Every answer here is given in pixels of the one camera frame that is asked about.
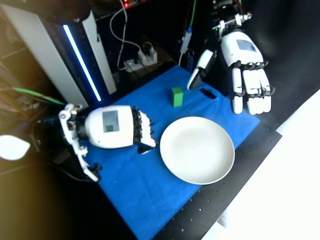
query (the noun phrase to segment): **green wire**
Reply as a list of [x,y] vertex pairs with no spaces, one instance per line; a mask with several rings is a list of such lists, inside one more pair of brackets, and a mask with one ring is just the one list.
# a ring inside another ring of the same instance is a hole
[[25,88],[20,88],[20,87],[14,87],[12,88],[13,90],[17,91],[17,92],[20,92],[20,93],[24,93],[24,94],[30,94],[30,95],[33,95],[33,96],[37,96],[37,97],[40,97],[40,98],[43,98],[45,100],[48,100],[49,102],[52,102],[54,104],[59,104],[59,105],[65,105],[65,103],[59,101],[59,100],[56,100],[52,97],[49,97],[49,96],[45,96],[39,92],[36,92],[36,91],[32,91],[32,90],[29,90],[29,89],[25,89]]
[[196,3],[197,3],[197,0],[194,0],[194,2],[193,2],[193,10],[192,10],[192,15],[191,15],[191,22],[190,22],[191,26],[194,23],[195,12],[196,12]]

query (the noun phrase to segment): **white floor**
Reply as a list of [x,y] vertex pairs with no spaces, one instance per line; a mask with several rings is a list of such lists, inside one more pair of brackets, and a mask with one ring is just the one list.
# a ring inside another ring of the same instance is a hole
[[202,240],[320,240],[320,90]]

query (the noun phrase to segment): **white power adapter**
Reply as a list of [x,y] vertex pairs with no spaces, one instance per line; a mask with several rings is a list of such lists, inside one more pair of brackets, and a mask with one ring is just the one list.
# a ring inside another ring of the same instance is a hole
[[154,47],[152,46],[150,49],[150,55],[145,55],[141,50],[138,51],[138,58],[139,62],[135,63],[135,59],[130,59],[125,61],[125,70],[128,73],[137,71],[139,69],[142,69],[143,67],[151,66],[153,64],[156,64],[158,62],[158,54]]

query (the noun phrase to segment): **robotic hand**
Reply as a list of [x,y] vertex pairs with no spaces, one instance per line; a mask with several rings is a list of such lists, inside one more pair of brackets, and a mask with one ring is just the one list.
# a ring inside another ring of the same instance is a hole
[[115,149],[138,145],[138,153],[145,154],[156,147],[151,137],[153,124],[146,114],[130,106],[107,106],[92,111],[86,118],[77,118],[81,105],[67,104],[59,113],[65,140],[73,148],[83,172],[97,182],[101,179],[95,164],[91,168],[83,159],[88,153],[79,140],[89,140],[94,146]]
[[[269,84],[264,67],[268,64],[253,41],[240,27],[242,22],[251,18],[251,13],[236,14],[227,22],[221,20],[213,30],[219,30],[221,61],[232,76],[232,108],[235,114],[243,111],[243,97],[247,96],[250,114],[262,114],[271,110],[271,96],[275,92]],[[217,57],[217,51],[206,49],[193,71],[187,84],[188,90],[195,89],[211,70]]]

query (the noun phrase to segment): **plate rim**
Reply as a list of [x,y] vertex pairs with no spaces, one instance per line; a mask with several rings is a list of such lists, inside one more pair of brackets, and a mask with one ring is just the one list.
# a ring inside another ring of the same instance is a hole
[[[162,155],[162,151],[161,151],[161,145],[162,145],[163,135],[165,134],[165,132],[167,131],[167,129],[168,129],[173,123],[175,123],[175,122],[177,122],[177,121],[180,121],[180,120],[182,120],[182,119],[187,119],[187,118],[205,119],[205,120],[207,120],[207,121],[210,121],[210,122],[216,124],[219,128],[221,128],[221,129],[224,131],[224,133],[226,134],[226,136],[227,136],[228,139],[230,140],[231,145],[232,145],[232,149],[233,149],[233,153],[232,153],[232,154],[233,154],[232,163],[231,163],[231,166],[230,166],[230,168],[228,169],[228,171],[227,171],[222,177],[220,177],[219,179],[214,180],[214,181],[211,181],[211,182],[193,182],[193,181],[189,181],[189,180],[187,180],[187,179],[184,179],[183,177],[177,176],[177,175],[167,166],[166,161],[164,160],[163,155]],[[208,119],[208,118],[206,118],[206,117],[203,117],[203,116],[184,116],[184,117],[181,117],[181,118],[179,118],[179,119],[171,122],[171,123],[165,128],[165,130],[163,131],[163,133],[162,133],[162,135],[161,135],[160,144],[159,144],[159,150],[160,150],[161,159],[162,159],[164,165],[166,166],[166,168],[167,168],[173,175],[175,175],[177,178],[179,178],[179,179],[181,179],[181,180],[183,180],[183,181],[185,181],[185,182],[187,182],[187,183],[195,184],[195,185],[209,185],[209,184],[213,184],[213,183],[216,183],[216,182],[220,181],[220,180],[223,179],[226,175],[228,175],[228,173],[231,171],[231,169],[232,169],[233,166],[234,166],[235,158],[236,158],[235,145],[234,145],[234,142],[232,141],[230,135],[227,133],[227,131],[226,131],[222,126],[220,126],[218,123],[216,123],[215,121],[213,121],[213,120],[211,120],[211,119]]]

